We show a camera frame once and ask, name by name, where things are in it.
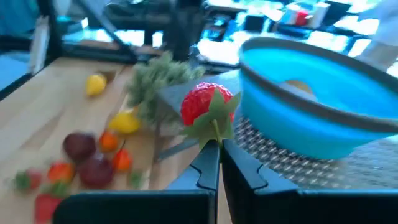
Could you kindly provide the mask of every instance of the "metal mesh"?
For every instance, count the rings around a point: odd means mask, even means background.
[[[240,148],[303,188],[398,188],[398,144],[388,139],[358,147],[344,159],[320,160],[282,149],[245,118],[239,119],[234,132]]]

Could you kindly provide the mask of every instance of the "red strawberry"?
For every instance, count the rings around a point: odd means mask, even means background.
[[[52,219],[55,209],[62,198],[49,194],[40,194],[35,200],[35,223],[45,223]]]
[[[209,105],[216,89],[220,91],[225,103],[232,99],[232,93],[223,85],[215,83],[201,83],[196,85],[185,96],[181,104],[181,115],[184,125],[192,125],[197,117],[209,111]],[[231,113],[229,116],[233,121],[234,114]]]
[[[42,174],[38,170],[27,169],[17,173],[14,183],[18,190],[24,192],[34,190],[42,183]]]

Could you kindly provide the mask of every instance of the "strawberry leaves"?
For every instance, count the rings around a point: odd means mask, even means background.
[[[191,126],[186,126],[180,134],[198,139],[200,148],[203,148],[209,140],[218,139],[218,134],[220,134],[219,138],[233,139],[230,115],[235,112],[240,101],[241,93],[238,93],[225,103],[223,95],[216,89],[208,112],[200,115]]]

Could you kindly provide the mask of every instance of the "blue bowl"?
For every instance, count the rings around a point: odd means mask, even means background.
[[[370,65],[270,37],[243,43],[239,64],[243,115],[286,149],[339,159],[398,133],[398,80]],[[287,80],[305,83],[316,99]]]

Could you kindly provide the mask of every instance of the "orange cherry tomato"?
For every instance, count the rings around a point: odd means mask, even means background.
[[[113,166],[118,172],[130,170],[132,158],[125,149],[120,149],[113,158]]]
[[[119,138],[117,135],[105,130],[99,138],[99,144],[102,152],[113,152],[118,149]]]
[[[73,180],[74,176],[75,168],[73,164],[62,161],[57,161],[51,164],[50,169],[47,172],[47,178],[52,184],[57,182],[69,184]]]

